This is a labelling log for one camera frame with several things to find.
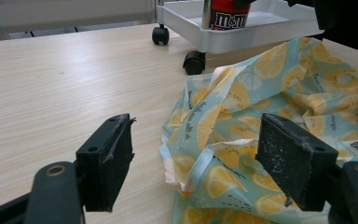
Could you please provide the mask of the white two-shelf rolling cart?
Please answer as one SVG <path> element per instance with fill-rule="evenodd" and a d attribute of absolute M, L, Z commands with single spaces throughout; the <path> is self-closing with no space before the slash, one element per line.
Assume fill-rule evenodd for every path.
<path fill-rule="evenodd" d="M 174 31 L 195 45 L 197 48 L 190 51 L 183 62 L 189 75 L 203 72 L 207 53 L 248 49 L 322 32 L 312 7 L 289 6 L 285 0 L 256 0 L 251 4 L 243 28 L 214 31 L 208 27 L 212 1 L 156 0 L 158 26 L 152 32 L 152 41 L 166 45 L 170 39 L 169 31 Z"/>

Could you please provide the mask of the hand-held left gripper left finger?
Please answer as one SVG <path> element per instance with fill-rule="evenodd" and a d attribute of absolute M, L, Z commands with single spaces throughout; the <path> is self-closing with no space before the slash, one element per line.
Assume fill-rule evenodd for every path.
<path fill-rule="evenodd" d="M 107 119 L 76 152 L 87 212 L 112 212 L 134 157 L 129 113 Z"/>

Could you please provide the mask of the red candy jar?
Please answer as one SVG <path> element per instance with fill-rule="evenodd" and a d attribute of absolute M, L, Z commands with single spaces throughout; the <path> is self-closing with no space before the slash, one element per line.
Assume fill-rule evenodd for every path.
<path fill-rule="evenodd" d="M 244 28 L 250 7 L 236 9 L 232 0 L 212 0 L 209 28 L 215 31 Z"/>

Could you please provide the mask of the lemon print fabric bag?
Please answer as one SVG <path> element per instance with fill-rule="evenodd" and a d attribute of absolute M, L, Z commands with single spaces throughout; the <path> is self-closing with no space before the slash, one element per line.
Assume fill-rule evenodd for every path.
<path fill-rule="evenodd" d="M 172 224 L 327 224 L 303 212 L 256 160 L 261 116 L 290 119 L 358 160 L 358 70 L 314 38 L 188 77 L 159 149 L 175 189 Z"/>

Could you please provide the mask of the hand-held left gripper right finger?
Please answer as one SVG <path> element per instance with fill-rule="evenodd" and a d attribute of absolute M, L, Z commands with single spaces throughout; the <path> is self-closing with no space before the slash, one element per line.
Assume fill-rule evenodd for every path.
<path fill-rule="evenodd" d="M 324 141 L 290 119 L 265 113 L 256 159 L 301 210 L 324 208 L 324 180 L 337 160 L 337 151 Z"/>

